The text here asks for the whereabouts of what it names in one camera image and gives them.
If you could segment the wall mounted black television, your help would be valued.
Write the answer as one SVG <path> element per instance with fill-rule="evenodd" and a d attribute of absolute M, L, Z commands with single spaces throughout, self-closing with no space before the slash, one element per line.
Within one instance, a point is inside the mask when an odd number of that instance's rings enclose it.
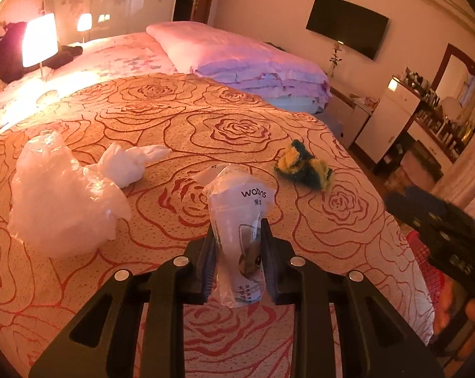
<path fill-rule="evenodd" d="M 375 60 L 388 22 L 388 17 L 345 0 L 314 0 L 306 29 Z"/>

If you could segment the red plastic waste basket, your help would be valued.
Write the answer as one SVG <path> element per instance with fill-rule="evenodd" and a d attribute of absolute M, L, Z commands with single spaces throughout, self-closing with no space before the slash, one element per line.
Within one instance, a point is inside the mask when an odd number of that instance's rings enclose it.
<path fill-rule="evenodd" d="M 419 269 L 428 288 L 429 296 L 434 305 L 434 335 L 439 335 L 452 318 L 454 293 L 452 280 L 428 262 L 429 249 L 422 243 L 416 230 L 406 235 Z"/>

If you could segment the lit white table lamp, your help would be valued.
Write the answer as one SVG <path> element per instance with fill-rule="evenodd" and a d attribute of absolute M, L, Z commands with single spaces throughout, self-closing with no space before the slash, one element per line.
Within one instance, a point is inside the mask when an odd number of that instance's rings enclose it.
<path fill-rule="evenodd" d="M 41 79 L 45 80 L 43 61 L 58 53 L 55 15 L 45 14 L 26 24 L 22 40 L 22 65 L 25 68 L 38 66 Z"/>

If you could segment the dressing table with cosmetics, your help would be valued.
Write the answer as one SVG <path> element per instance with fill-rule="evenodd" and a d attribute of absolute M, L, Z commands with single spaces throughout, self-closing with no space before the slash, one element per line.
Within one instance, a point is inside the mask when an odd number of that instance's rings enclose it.
<path fill-rule="evenodd" d="M 438 182 L 475 135 L 475 61 L 453 44 L 405 124 L 421 172 Z"/>

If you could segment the small white plastic bag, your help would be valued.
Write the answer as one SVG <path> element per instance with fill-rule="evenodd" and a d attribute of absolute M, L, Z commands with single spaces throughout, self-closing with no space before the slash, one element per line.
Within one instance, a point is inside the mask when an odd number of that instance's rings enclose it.
<path fill-rule="evenodd" d="M 167 157 L 170 148 L 164 145 L 149 145 L 123 149 L 116 142 L 109 145 L 96 164 L 86 167 L 110 179 L 120 189 L 139 181 L 147 164 Z"/>

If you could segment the green yellow wrapper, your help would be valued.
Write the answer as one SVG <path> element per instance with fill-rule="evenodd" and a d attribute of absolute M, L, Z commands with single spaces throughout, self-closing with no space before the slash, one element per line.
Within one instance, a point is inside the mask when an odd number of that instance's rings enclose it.
<path fill-rule="evenodd" d="M 335 178 L 333 169 L 324 160 L 311 154 L 304 143 L 297 139 L 283 150 L 274 169 L 294 183 L 324 192 L 331 189 Z"/>

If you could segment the folded pink purple quilt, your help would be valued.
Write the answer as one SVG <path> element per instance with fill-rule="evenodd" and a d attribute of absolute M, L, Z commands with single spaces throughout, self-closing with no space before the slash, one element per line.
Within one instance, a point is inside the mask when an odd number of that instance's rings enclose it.
<path fill-rule="evenodd" d="M 194 21 L 146 28 L 178 72 L 211 78 L 292 112 L 317 113 L 331 98 L 330 81 L 314 62 L 250 37 Z"/>

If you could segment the white tall cabinet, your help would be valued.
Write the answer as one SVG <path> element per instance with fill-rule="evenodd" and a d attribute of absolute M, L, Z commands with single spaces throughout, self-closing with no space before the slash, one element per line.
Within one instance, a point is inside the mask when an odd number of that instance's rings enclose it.
<path fill-rule="evenodd" d="M 377 164 L 402 133 L 419 103 L 417 93 L 397 77 L 391 78 L 355 144 Z"/>

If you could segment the dark maroon plush toy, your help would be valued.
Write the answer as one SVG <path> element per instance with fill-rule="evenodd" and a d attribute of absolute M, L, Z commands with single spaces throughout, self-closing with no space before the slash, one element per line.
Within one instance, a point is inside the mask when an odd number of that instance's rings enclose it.
<path fill-rule="evenodd" d="M 25 74 L 39 69 L 39 65 L 23 66 L 22 41 L 27 23 L 0 24 L 0 79 L 9 84 L 21 79 Z M 58 52 L 44 60 L 42 66 L 59 69 L 83 54 L 81 46 L 60 45 Z"/>

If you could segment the rose pattern bed cover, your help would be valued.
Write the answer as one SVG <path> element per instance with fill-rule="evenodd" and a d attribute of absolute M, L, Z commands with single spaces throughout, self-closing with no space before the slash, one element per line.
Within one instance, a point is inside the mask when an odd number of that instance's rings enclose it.
<path fill-rule="evenodd" d="M 131 220 L 93 253 L 53 260 L 8 233 L 16 162 L 44 131 L 61 133 L 82 164 L 114 142 L 171 150 L 126 189 Z M 333 169 L 330 190 L 275 171 L 295 139 Z M 151 271 L 206 233 L 206 197 L 194 176 L 218 163 L 243 166 L 274 191 L 272 232 L 296 253 L 326 271 L 362 271 L 422 340 L 432 336 L 434 309 L 399 225 L 326 125 L 207 79 L 157 73 L 75 92 L 0 136 L 0 350 L 21 376 L 114 271 Z"/>

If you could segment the large clear plastic bag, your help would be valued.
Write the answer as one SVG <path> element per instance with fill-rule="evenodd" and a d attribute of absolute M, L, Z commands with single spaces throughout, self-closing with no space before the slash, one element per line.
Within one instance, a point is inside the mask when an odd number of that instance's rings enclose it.
<path fill-rule="evenodd" d="M 29 140 L 11 182 L 8 233 L 53 259 L 88 254 L 116 236 L 132 218 L 123 191 L 81 166 L 56 131 Z"/>

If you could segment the clear watsons plastic bag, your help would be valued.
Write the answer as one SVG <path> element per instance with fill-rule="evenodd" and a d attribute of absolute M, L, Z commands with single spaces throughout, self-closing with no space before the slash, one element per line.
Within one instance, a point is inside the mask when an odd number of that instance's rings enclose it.
<path fill-rule="evenodd" d="M 261 300 L 265 278 L 261 263 L 261 220 L 274 191 L 240 166 L 218 164 L 194 180 L 203 187 L 216 242 L 215 297 L 236 308 Z"/>

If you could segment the rose in vase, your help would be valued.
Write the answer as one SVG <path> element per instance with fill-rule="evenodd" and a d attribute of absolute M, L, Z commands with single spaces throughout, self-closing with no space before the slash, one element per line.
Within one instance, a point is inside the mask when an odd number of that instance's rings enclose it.
<path fill-rule="evenodd" d="M 340 57 L 340 53 L 342 52 L 342 46 L 343 42 L 341 41 L 336 41 L 333 46 L 333 52 L 330 58 L 330 76 L 331 78 L 334 77 L 336 68 L 338 67 L 339 63 L 342 61 L 342 58 Z"/>

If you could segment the white low cabinet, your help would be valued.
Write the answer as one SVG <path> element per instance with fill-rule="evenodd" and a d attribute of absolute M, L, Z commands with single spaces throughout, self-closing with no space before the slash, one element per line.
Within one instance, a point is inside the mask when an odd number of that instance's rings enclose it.
<path fill-rule="evenodd" d="M 342 127 L 338 139 L 344 148 L 350 148 L 374 112 L 366 99 L 361 92 L 346 84 L 334 82 L 331 85 L 331 98 L 325 111 Z"/>

